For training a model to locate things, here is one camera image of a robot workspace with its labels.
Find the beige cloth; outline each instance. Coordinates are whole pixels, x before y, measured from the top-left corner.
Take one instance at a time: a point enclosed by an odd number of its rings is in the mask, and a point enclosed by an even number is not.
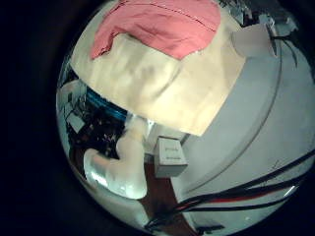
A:
[[[128,34],[117,35],[107,54],[91,60],[95,31],[114,3],[106,4],[80,36],[71,58],[73,70],[116,105],[169,128],[203,135],[245,62],[230,41],[237,22],[220,9],[220,27],[210,45],[181,61]]]

